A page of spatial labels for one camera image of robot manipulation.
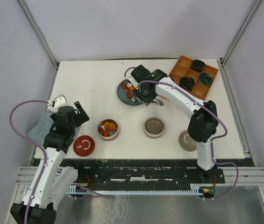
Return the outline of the wooden compartment tray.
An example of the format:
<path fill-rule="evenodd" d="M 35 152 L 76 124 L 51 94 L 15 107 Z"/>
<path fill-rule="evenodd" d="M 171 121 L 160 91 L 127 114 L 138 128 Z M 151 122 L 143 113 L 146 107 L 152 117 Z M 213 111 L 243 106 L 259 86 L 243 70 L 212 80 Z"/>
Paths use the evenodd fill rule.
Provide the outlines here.
<path fill-rule="evenodd" d="M 169 77 L 186 92 L 201 100 L 206 99 L 218 69 L 202 60 L 180 56 Z"/>

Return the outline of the red steel lunch bowl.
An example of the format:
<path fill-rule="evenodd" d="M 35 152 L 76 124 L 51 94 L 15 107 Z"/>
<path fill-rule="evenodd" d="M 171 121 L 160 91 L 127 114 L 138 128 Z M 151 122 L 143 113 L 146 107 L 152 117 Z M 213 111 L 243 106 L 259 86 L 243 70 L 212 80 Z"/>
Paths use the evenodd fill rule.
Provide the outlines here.
<path fill-rule="evenodd" d="M 118 127 L 118 129 L 116 131 L 107 131 L 103 128 L 103 124 L 104 122 L 109 121 L 112 123 L 115 123 Z M 113 119 L 105 119 L 102 120 L 99 124 L 98 124 L 98 134 L 99 136 L 105 140 L 105 141 L 112 141 L 114 139 L 117 138 L 117 136 L 119 135 L 120 129 L 119 129 L 119 125 L 117 124 L 117 122 Z"/>

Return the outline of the aluminium frame post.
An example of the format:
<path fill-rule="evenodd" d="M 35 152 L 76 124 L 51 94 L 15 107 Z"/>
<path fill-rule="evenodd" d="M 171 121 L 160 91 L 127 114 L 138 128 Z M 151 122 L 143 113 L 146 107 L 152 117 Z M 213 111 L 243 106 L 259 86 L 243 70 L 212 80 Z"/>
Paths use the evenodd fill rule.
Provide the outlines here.
<path fill-rule="evenodd" d="M 40 27 L 38 26 L 32 11 L 30 10 L 27 2 L 25 0 L 16 0 L 16 3 L 18 4 L 20 10 L 24 14 L 26 20 L 28 21 L 29 25 L 31 26 L 34 34 L 36 35 L 40 45 L 42 46 L 43 50 L 45 51 L 47 57 L 49 58 L 52 65 L 56 68 L 59 65 L 59 62 L 55 58 L 52 50 L 49 47 L 49 44 L 41 31 Z"/>
<path fill-rule="evenodd" d="M 226 53 L 224 54 L 223 58 L 220 59 L 222 66 L 225 66 L 228 63 L 228 61 L 231 59 L 237 45 L 242 39 L 245 31 L 247 30 L 248 26 L 250 25 L 251 21 L 253 20 L 254 16 L 256 15 L 262 3 L 263 3 L 262 0 L 252 1 L 238 30 L 236 31 L 231 43 L 229 44 L 228 49 L 226 50 Z"/>

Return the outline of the green rolled napkin right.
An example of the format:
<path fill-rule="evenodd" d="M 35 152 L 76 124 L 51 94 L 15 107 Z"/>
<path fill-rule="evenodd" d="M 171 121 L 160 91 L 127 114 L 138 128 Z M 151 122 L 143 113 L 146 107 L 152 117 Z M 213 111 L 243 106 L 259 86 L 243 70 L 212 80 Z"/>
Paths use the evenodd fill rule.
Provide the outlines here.
<path fill-rule="evenodd" d="M 206 72 L 200 73 L 198 78 L 198 83 L 206 87 L 211 87 L 213 84 L 214 78 Z"/>

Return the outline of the beige lunch box lid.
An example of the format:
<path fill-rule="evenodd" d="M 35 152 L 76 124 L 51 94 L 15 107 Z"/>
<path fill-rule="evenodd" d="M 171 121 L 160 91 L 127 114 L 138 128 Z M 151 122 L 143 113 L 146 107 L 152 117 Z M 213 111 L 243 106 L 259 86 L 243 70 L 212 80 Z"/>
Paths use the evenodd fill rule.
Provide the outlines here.
<path fill-rule="evenodd" d="M 183 131 L 178 137 L 180 147 L 187 152 L 194 152 L 197 150 L 196 142 L 189 135 L 188 131 Z"/>

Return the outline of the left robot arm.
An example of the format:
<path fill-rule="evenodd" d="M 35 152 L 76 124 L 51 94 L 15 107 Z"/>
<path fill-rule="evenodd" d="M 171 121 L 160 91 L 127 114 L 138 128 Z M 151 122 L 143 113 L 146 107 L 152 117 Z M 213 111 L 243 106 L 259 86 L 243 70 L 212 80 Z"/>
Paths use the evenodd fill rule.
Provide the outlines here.
<path fill-rule="evenodd" d="M 44 138 L 43 146 L 36 146 L 43 155 L 33 181 L 20 203 L 11 206 L 10 213 L 18 224 L 52 224 L 57 208 L 70 186 L 81 182 L 86 171 L 79 167 L 57 170 L 72 144 L 76 129 L 89 120 L 80 102 L 69 106 L 62 96 L 47 102 L 56 112 L 51 115 L 53 124 Z"/>

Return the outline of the red pepper piece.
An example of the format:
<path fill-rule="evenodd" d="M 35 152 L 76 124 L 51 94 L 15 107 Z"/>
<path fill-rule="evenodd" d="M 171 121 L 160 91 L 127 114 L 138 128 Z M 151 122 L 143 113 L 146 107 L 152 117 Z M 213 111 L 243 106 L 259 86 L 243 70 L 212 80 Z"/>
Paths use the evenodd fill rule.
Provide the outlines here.
<path fill-rule="evenodd" d="M 128 98 L 132 98 L 132 94 L 129 89 L 126 89 L 125 92 L 127 93 Z"/>

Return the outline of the metal tongs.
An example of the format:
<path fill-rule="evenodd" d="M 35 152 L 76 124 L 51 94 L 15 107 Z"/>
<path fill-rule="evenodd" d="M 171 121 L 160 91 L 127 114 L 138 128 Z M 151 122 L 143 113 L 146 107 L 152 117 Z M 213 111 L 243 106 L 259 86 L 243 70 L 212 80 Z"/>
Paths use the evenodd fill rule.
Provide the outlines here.
<path fill-rule="evenodd" d="M 139 91 L 132 92 L 133 98 L 136 98 L 138 101 L 141 101 L 144 105 L 149 106 L 150 104 L 155 104 L 163 106 L 164 103 L 162 100 L 157 98 L 157 94 L 149 93 L 148 95 L 143 95 Z"/>

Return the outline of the beige lunch box bowl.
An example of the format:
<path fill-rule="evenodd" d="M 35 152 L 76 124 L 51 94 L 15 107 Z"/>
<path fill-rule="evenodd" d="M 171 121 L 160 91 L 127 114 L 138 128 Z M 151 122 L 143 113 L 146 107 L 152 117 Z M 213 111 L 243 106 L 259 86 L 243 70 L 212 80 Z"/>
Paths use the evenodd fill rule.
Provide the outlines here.
<path fill-rule="evenodd" d="M 149 138 L 159 138 L 164 134 L 165 123 L 158 117 L 150 117 L 144 122 L 143 131 Z"/>

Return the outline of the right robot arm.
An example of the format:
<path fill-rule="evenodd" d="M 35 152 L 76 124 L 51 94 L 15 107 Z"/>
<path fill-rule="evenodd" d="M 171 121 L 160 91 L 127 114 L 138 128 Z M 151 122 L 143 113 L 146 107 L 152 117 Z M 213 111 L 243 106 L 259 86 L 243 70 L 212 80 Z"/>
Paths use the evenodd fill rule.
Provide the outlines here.
<path fill-rule="evenodd" d="M 160 69 L 150 72 L 142 65 L 134 68 L 131 77 L 127 78 L 135 87 L 132 96 L 142 101 L 146 106 L 157 104 L 163 106 L 158 96 L 164 97 L 177 106 L 190 119 L 187 132 L 196 142 L 200 167 L 197 178 L 208 182 L 214 176 L 212 170 L 215 162 L 212 160 L 210 138 L 216 133 L 218 121 L 216 104 L 209 100 L 204 102 L 186 92 Z"/>

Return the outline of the red lunch box lid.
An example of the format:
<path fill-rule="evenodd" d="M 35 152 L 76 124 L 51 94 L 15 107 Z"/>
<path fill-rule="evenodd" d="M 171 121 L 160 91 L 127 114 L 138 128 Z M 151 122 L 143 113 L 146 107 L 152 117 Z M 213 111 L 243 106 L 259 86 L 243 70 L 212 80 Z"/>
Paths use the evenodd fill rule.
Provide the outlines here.
<path fill-rule="evenodd" d="M 88 135 L 78 137 L 73 143 L 73 151 L 80 157 L 90 156 L 95 150 L 95 141 Z"/>

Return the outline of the fried chicken piece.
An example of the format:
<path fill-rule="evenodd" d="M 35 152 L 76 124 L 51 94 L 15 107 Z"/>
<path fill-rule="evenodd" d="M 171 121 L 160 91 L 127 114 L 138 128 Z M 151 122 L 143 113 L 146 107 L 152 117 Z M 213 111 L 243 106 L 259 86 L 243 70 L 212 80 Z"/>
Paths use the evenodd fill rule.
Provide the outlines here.
<path fill-rule="evenodd" d="M 107 131 L 116 131 L 118 129 L 118 127 L 115 123 L 112 123 L 109 121 L 104 122 L 103 128 Z"/>

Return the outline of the light blue cloth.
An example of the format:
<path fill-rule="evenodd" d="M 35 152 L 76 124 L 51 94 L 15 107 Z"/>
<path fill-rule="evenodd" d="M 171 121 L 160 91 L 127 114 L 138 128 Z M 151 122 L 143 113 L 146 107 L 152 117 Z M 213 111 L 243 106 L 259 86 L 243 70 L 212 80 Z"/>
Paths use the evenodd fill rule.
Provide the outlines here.
<path fill-rule="evenodd" d="M 40 122 L 27 133 L 28 139 L 44 149 L 68 150 L 76 134 L 76 130 L 66 127 L 72 110 L 74 108 L 71 106 L 61 107 L 56 113 L 47 110 Z"/>

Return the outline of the blue ceramic food plate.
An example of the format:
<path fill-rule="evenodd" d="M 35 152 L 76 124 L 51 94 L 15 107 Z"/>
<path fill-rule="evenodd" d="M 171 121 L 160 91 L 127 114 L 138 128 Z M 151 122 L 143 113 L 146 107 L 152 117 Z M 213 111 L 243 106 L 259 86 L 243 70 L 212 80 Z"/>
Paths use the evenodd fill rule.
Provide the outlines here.
<path fill-rule="evenodd" d="M 127 105 L 136 106 L 136 105 L 142 105 L 143 103 L 139 100 L 134 100 L 133 98 L 128 97 L 128 93 L 126 91 L 125 85 L 128 84 L 127 80 L 123 80 L 117 87 L 117 97 L 119 100 Z"/>

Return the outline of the left aluminium frame post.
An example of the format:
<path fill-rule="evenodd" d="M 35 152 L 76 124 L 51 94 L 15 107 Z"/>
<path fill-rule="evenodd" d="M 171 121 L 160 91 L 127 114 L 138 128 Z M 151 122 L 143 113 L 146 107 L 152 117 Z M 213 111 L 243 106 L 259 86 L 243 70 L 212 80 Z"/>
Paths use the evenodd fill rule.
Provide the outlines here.
<path fill-rule="evenodd" d="M 25 0 L 16 0 L 16 3 L 18 4 L 20 10 L 24 14 L 26 20 L 28 21 L 29 25 L 31 26 L 34 34 L 36 35 L 40 45 L 42 46 L 43 50 L 45 51 L 47 57 L 49 58 L 52 65 L 56 68 L 59 65 L 59 62 L 55 58 L 52 50 L 49 47 L 49 44 L 41 31 L 40 27 L 38 26 L 32 11 L 30 10 L 27 2 Z"/>

